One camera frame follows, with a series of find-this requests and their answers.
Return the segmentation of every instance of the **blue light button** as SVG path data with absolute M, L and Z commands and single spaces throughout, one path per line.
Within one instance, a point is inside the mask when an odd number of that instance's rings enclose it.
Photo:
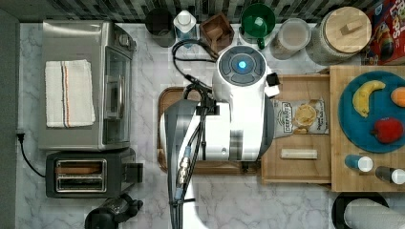
M 244 68 L 246 68 L 246 62 L 240 61 L 240 62 L 238 63 L 238 66 L 239 66 L 239 68 L 244 69 Z

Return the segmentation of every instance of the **food package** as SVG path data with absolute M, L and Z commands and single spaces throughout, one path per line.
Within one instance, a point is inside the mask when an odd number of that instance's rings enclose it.
M 288 135 L 328 134 L 324 99 L 281 101 L 272 100 L 274 107 L 274 138 Z
M 368 13 L 372 39 L 363 58 L 366 65 L 405 63 L 405 0 L 384 0 Z

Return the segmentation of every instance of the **black cable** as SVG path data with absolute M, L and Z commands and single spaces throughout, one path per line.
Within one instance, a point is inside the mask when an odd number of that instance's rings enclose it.
M 18 136 L 18 141 L 20 142 L 20 146 L 21 146 L 21 153 L 23 155 L 24 160 L 27 162 L 28 166 L 30 166 L 30 168 L 36 173 L 38 174 L 40 177 L 45 178 L 45 176 L 41 175 L 35 168 L 33 168 L 33 166 L 30 164 L 30 162 L 28 161 L 25 153 L 24 153 L 24 145 L 23 145 L 23 141 L 24 141 L 24 135 L 25 134 L 17 134 Z
M 206 115 L 206 108 L 203 108 L 202 115 Z M 199 133 L 198 133 L 198 136 L 197 136 L 196 149 L 194 150 L 194 155 L 193 155 L 193 159 L 191 160 L 188 176 L 187 176 L 187 178 L 185 180 L 184 188 L 182 190 L 181 199 L 184 199 L 185 193 L 187 192 L 188 184 L 190 183 L 191 176 L 193 175 L 193 172 L 194 172 L 194 167 L 195 167 L 196 161 L 197 161 L 197 155 L 198 155 L 199 150 L 200 150 L 200 143 L 201 143 L 201 140 L 202 140 L 202 134 L 203 134 L 203 131 L 202 131 L 202 129 L 200 129 Z
M 204 114 L 202 114 L 202 160 L 205 160 L 205 118 L 206 118 L 207 108 L 204 108 Z
M 184 58 L 179 58 L 176 57 L 176 52 L 177 50 L 185 45 L 185 44 L 198 44 L 200 45 L 203 49 L 205 49 L 205 51 L 211 56 L 211 58 L 213 58 L 213 60 L 211 59 L 200 59 L 200 58 L 194 58 L 194 59 L 184 59 Z M 189 92 L 191 92 L 192 90 L 197 91 L 200 94 L 201 97 L 201 119 L 200 119 L 200 123 L 199 126 L 196 128 L 196 130 L 194 131 L 193 135 L 190 137 L 189 142 L 188 142 L 188 146 L 191 146 L 192 142 L 194 141 L 194 138 L 197 135 L 197 144 L 196 144 L 196 148 L 194 150 L 194 155 L 193 155 L 193 159 L 191 161 L 190 164 L 190 168 L 189 168 L 189 175 L 186 178 L 186 182 L 183 185 L 183 191 L 181 193 L 181 200 L 180 201 L 174 201 L 173 199 L 173 190 L 171 188 L 171 184 L 169 184 L 169 199 L 170 199 L 170 217 L 172 220 L 172 228 L 173 229 L 182 229 L 182 205 L 184 203 L 184 197 L 185 197 L 185 193 L 187 191 L 188 185 L 190 183 L 190 179 L 191 176 L 193 174 L 194 171 L 194 167 L 197 161 L 197 156 L 198 156 L 198 152 L 200 150 L 200 144 L 203 142 L 203 146 L 202 146 L 202 151 L 203 151 L 203 159 L 205 159 L 205 130 L 204 130 L 204 124 L 205 124 L 205 117 L 206 114 L 208 112 L 209 109 L 209 105 L 212 105 L 212 99 L 209 97 L 208 94 L 212 94 L 212 89 L 207 86 L 206 84 L 204 84 L 203 82 L 201 82 L 199 79 L 197 79 L 196 77 L 190 75 L 190 74 L 185 74 L 183 73 L 179 66 L 177 65 L 176 60 L 179 61 L 205 61 L 205 62 L 211 62 L 211 63 L 215 63 L 216 60 L 218 59 L 218 54 L 214 51 L 211 50 L 211 48 L 206 45 L 205 43 L 203 43 L 201 40 L 193 40 L 193 39 L 188 39 L 188 40 L 183 40 L 179 43 L 177 43 L 176 45 L 173 46 L 172 49 L 172 55 L 173 55 L 173 64 L 175 65 L 175 68 L 183 75 L 183 77 L 185 79 L 187 79 L 188 81 L 190 81 L 192 83 L 192 86 L 188 87 L 184 90 L 183 92 L 183 97 L 187 98 Z
M 191 144 L 193 143 L 194 139 L 196 138 L 197 132 L 200 130 L 201 126 L 202 126 L 201 123 L 199 123 L 196 130 L 194 130 L 193 135 L 188 140 L 187 146 L 191 146 Z
M 197 44 L 197 45 L 201 46 L 213 58 L 213 60 L 212 59 L 201 59 L 201 58 L 184 59 L 184 58 L 176 57 L 176 52 L 178 51 L 178 49 L 181 46 L 186 45 L 186 44 Z M 183 71 L 181 71 L 179 66 L 176 63 L 176 60 L 180 60 L 180 61 L 205 61 L 205 62 L 215 63 L 216 60 L 219 57 L 218 54 L 211 49 L 211 47 L 209 47 L 208 45 L 203 43 L 201 40 L 194 40 L 194 39 L 182 40 L 182 41 L 178 42 L 176 45 L 174 45 L 173 49 L 172 49 L 172 56 L 173 56 L 173 64 L 175 65 L 175 68 L 177 69 L 177 71 L 179 71 L 179 73 L 181 73 L 184 76 L 184 78 L 189 80 L 191 83 L 196 83 L 196 82 L 191 80 L 190 78 L 194 78 L 194 79 L 196 79 L 196 78 L 193 77 L 190 74 L 185 74 Z M 207 85 L 203 84 L 200 80 L 198 80 L 198 79 L 196 79 L 196 80 L 200 84 L 202 84 L 204 87 L 209 88 Z

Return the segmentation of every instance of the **red apple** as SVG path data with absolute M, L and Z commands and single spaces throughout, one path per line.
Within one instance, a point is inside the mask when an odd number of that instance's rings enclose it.
M 379 142 L 389 144 L 400 139 L 403 131 L 401 121 L 393 117 L 383 117 L 374 123 L 371 133 Z

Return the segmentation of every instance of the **blue plate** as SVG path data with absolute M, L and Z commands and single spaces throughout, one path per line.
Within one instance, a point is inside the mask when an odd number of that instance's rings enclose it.
M 379 80 L 386 84 L 382 90 L 374 91 L 370 96 L 370 112 L 362 117 L 353 107 L 352 98 L 361 85 L 370 80 Z M 372 153 L 388 153 L 405 144 L 403 136 L 391 144 L 380 143 L 370 134 L 376 120 L 391 116 L 405 123 L 405 108 L 396 106 L 391 100 L 391 92 L 398 87 L 405 87 L 405 80 L 393 73 L 375 71 L 363 73 L 356 77 L 343 91 L 339 101 L 339 122 L 348 139 L 357 147 Z

